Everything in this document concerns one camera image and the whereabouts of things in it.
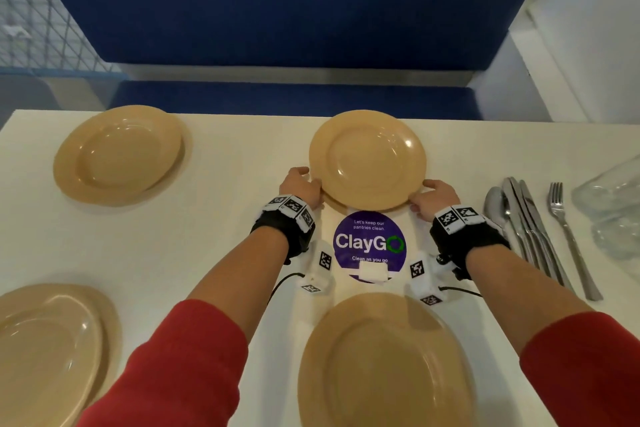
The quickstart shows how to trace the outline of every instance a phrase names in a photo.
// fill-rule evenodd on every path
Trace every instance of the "red sweater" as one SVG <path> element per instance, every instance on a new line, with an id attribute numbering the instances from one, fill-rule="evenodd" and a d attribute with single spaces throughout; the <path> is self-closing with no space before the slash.
<path id="1" fill-rule="evenodd" d="M 226 426 L 247 353 L 224 313 L 180 302 L 77 427 Z M 640 426 L 640 341 L 613 318 L 585 312 L 548 326 L 520 366 L 560 427 Z"/>

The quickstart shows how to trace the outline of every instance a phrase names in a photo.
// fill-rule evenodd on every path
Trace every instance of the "spoon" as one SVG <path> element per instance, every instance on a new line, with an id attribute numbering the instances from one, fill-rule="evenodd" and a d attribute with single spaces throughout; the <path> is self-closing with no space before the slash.
<path id="1" fill-rule="evenodd" d="M 502 230 L 502 236 L 506 238 L 504 227 L 507 225 L 509 219 L 509 209 L 505 204 L 505 196 L 502 189 L 497 186 L 493 186 L 489 192 L 486 193 L 484 198 L 484 214 L 486 214 L 491 221 L 500 227 Z"/>

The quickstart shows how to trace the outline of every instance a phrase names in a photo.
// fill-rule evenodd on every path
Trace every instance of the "table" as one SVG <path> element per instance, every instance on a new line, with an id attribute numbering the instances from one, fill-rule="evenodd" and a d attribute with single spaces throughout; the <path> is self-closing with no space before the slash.
<path id="1" fill-rule="evenodd" d="M 62 140 L 91 115 L 18 110 L 0 131 L 0 294 L 40 282 L 97 287 L 113 300 L 122 320 L 123 368 L 172 305 L 247 234 L 256 210 L 276 194 L 286 171 L 307 164 L 310 140 L 326 119 L 180 115 L 193 151 L 172 185 L 150 201 L 100 208 L 64 197 L 51 172 Z M 636 155 L 640 126 L 405 122 L 427 151 L 428 176 L 451 183 L 465 203 L 482 206 L 486 191 L 505 176 L 526 180 L 559 258 L 584 297 L 561 229 L 544 210 L 548 184 L 564 181 L 571 189 Z M 593 306 L 640 335 L 640 285 L 595 247 L 587 218 L 570 203 L 567 208 L 605 296 Z M 322 213 L 323 227 L 325 217 L 335 219 L 329 210 Z M 282 274 L 295 268 L 292 264 Z M 313 321 L 329 305 L 309 299 L 293 284 L 281 287 L 250 345 L 242 400 L 231 426 L 300 425 L 300 356 Z M 470 361 L 478 425 L 554 425 L 482 299 L 452 295 L 433 311 L 456 334 Z"/>

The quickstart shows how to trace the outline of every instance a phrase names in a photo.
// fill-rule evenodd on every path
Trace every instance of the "claygo logo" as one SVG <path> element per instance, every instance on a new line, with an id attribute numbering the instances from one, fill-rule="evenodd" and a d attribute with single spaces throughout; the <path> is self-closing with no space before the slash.
<path id="1" fill-rule="evenodd" d="M 396 223 L 374 211 L 358 211 L 340 222 L 333 236 L 333 251 L 340 267 L 360 268 L 360 261 L 385 262 L 393 277 L 404 265 L 406 243 Z"/>

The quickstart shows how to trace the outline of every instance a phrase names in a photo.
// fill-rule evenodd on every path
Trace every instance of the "fork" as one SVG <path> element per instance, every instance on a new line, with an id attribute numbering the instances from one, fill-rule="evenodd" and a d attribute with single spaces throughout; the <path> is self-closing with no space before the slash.
<path id="1" fill-rule="evenodd" d="M 590 301 L 601 301 L 603 299 L 602 294 L 598 290 L 598 287 L 596 287 L 596 284 L 589 273 L 589 269 L 587 268 L 587 264 L 584 263 L 582 253 L 580 253 L 580 249 L 578 248 L 578 243 L 575 241 L 573 232 L 571 231 L 571 228 L 569 228 L 569 224 L 566 222 L 566 218 L 564 217 L 563 184 L 561 182 L 551 183 L 547 204 L 549 206 L 549 213 L 551 213 L 556 220 L 558 220 L 558 223 L 562 225 L 564 237 L 566 237 L 566 241 L 569 244 L 569 250 L 571 250 L 575 267 L 578 269 L 578 275 L 582 282 L 585 297 Z"/>

